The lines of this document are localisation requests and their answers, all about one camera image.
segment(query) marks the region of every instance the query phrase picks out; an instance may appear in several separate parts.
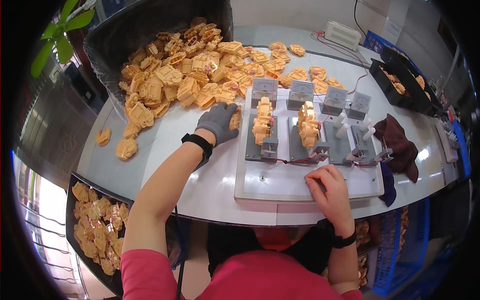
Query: black cable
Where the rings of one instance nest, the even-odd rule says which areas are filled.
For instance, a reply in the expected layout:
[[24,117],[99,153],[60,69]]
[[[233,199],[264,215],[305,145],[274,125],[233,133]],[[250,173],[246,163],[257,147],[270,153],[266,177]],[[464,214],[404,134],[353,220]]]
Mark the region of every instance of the black cable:
[[360,28],[360,30],[363,32],[363,34],[365,35],[365,37],[367,36],[367,34],[365,33],[365,31],[363,31],[363,29],[360,27],[359,23],[357,22],[357,3],[358,3],[359,0],[355,0],[355,8],[353,9],[353,18],[355,19],[355,23],[357,23],[357,26]]
[[[180,235],[182,237],[183,240],[185,240],[185,237],[183,235],[183,230],[181,228],[181,225],[180,225],[180,218],[179,218],[179,213],[178,213],[178,210],[177,210],[177,206],[175,206],[175,218],[177,219],[177,224],[179,226],[179,230],[180,230]],[[178,283],[177,283],[177,295],[175,297],[175,299],[177,300],[180,300],[180,294],[181,294],[181,283],[182,283],[182,280],[183,280],[183,267],[185,266],[185,255],[183,255],[183,258],[181,260],[181,264],[180,264],[180,271],[179,271],[179,280],[178,280]]]

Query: white table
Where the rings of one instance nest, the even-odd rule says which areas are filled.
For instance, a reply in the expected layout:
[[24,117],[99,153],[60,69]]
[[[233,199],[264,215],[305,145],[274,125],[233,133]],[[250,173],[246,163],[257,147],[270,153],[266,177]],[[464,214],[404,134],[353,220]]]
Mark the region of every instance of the white table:
[[[360,47],[359,51],[366,57],[378,58],[378,54],[370,50]],[[325,68],[328,76],[336,77],[349,91],[355,87],[357,78],[365,73],[362,67],[311,54],[302,58],[292,57],[283,73],[297,66],[308,70],[311,64]],[[449,168],[442,168],[442,164],[446,166],[447,162],[442,161],[443,150],[438,144],[430,118],[390,105],[370,73],[360,80],[357,91],[372,96],[369,117],[373,124],[383,120],[389,113],[405,129],[407,138],[417,146],[419,179],[414,184],[406,175],[394,175],[397,192],[395,202],[390,207],[379,198],[351,202],[354,218],[383,213],[418,201],[448,184],[444,182],[444,176],[451,180],[458,177],[454,167],[449,165]],[[122,138],[125,124],[112,110],[111,102],[107,101],[90,132],[77,171],[92,182],[134,200],[161,162],[180,146],[181,137],[193,132],[202,113],[194,105],[183,109],[176,104],[151,128],[141,131],[137,138],[138,152],[130,160],[121,161],[115,156],[115,149]],[[106,127],[112,129],[110,142],[99,147],[95,143],[95,135],[99,129]],[[257,226],[315,224],[324,218],[315,203],[236,202],[233,190],[239,142],[237,138],[217,147],[210,162],[190,176],[178,203],[179,214],[214,222]]]

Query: blue crate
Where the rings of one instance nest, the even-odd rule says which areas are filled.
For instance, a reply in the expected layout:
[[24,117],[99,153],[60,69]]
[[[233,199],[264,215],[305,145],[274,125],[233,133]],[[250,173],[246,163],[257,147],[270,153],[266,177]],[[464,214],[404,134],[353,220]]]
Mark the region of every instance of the blue crate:
[[398,48],[394,44],[390,43],[389,41],[387,41],[383,37],[373,33],[372,31],[369,30],[367,32],[367,36],[363,40],[363,46],[367,49],[370,49],[374,52],[377,52],[378,54],[380,54],[385,47],[388,47],[388,48],[396,50],[400,53],[403,53],[407,57],[407,59],[412,63],[412,65],[415,67],[415,69],[417,69],[417,71],[423,77],[423,79],[425,79],[425,82],[428,81],[426,79],[427,77],[425,77],[423,75],[423,73],[420,71],[420,69],[415,65],[415,63],[412,62],[412,60],[408,57],[408,55],[404,51],[402,51],[400,48]]
[[409,225],[400,252],[402,209],[386,212],[382,221],[382,242],[378,248],[377,271],[372,290],[388,296],[409,281],[423,266],[430,229],[430,199],[427,197],[408,206]]

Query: white device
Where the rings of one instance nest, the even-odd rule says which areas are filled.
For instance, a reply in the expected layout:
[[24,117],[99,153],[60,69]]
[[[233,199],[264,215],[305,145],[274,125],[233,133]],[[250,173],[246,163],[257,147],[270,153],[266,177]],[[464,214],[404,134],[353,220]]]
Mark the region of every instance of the white device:
[[355,29],[329,20],[327,22],[327,26],[325,27],[324,37],[332,42],[341,44],[348,49],[357,51],[357,46],[359,45],[361,34]]

